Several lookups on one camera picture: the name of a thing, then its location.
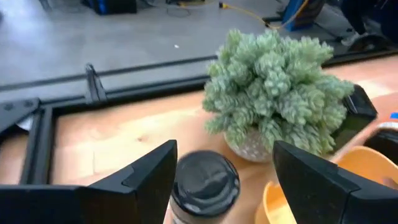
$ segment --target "wooden tabletop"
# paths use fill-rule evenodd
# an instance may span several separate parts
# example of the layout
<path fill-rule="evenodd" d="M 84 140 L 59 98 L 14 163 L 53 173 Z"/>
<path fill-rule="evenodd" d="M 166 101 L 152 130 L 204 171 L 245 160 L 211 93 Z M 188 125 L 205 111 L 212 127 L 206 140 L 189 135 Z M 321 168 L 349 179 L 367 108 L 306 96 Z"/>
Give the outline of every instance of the wooden tabletop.
<path fill-rule="evenodd" d="M 361 144 L 374 125 L 388 121 L 398 111 L 398 56 L 344 65 L 328 72 L 361 85 L 377 111 L 378 119 L 344 149 Z M 178 156 L 211 149 L 236 166 L 241 195 L 224 223 L 253 223 L 267 181 L 275 178 L 271 165 L 256 164 L 236 156 L 222 135 L 203 129 L 210 114 L 201 109 L 203 92 L 158 98 L 58 119 L 53 162 L 53 184 L 89 185 L 132 163 L 168 139 L 178 142 Z M 7 139 L 0 146 L 0 184 L 17 184 L 27 135 Z"/>

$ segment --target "orange bowl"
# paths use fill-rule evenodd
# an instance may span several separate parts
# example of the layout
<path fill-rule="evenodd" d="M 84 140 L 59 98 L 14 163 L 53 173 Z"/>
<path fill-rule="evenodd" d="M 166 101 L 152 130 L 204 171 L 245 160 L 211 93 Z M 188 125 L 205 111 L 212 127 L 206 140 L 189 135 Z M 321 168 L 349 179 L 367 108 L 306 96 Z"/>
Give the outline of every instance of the orange bowl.
<path fill-rule="evenodd" d="M 398 182 L 398 166 L 380 152 L 365 146 L 352 148 L 336 163 L 341 168 L 380 184 L 384 184 L 385 177 Z M 296 224 L 279 184 L 269 182 L 266 185 L 255 222 L 256 224 Z"/>

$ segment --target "succulent plant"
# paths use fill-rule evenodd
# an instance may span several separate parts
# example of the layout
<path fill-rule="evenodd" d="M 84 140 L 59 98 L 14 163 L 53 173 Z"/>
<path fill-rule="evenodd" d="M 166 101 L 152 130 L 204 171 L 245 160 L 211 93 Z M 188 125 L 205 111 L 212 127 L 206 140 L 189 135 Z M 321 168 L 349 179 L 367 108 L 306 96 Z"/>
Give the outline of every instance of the succulent plant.
<path fill-rule="evenodd" d="M 234 146 L 249 131 L 259 131 L 269 152 L 275 140 L 316 155 L 333 150 L 331 133 L 346 117 L 341 100 L 354 85 L 322 70 L 332 56 L 333 48 L 318 39 L 231 30 L 208 67 L 203 108 L 216 115 L 205 128 L 211 134 L 225 132 Z"/>

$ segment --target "white speckled pot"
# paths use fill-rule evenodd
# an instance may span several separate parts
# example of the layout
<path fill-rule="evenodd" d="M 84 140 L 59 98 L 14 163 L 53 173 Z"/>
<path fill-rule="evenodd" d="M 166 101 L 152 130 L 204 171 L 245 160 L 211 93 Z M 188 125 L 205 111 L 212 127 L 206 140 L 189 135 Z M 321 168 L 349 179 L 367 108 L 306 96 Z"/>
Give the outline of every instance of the white speckled pot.
<path fill-rule="evenodd" d="M 228 142 L 225 134 L 224 138 L 232 151 L 243 159 L 247 159 L 252 162 L 270 162 L 272 160 L 272 154 L 267 152 L 264 148 L 260 140 L 260 134 L 255 129 L 248 133 L 245 142 L 240 146 Z"/>

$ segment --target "metal bracket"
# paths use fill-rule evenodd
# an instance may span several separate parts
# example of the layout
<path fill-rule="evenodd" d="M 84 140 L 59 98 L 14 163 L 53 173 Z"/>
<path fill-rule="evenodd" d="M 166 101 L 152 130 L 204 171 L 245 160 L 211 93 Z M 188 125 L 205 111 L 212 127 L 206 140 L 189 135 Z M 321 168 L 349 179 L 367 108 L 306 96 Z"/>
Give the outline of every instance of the metal bracket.
<path fill-rule="evenodd" d="M 28 117 L 39 105 L 38 98 L 0 103 L 0 134 Z"/>
<path fill-rule="evenodd" d="M 95 72 L 94 66 L 90 63 L 86 65 L 88 93 L 86 94 L 87 104 L 100 104 L 107 101 L 106 93 L 101 80 Z"/>

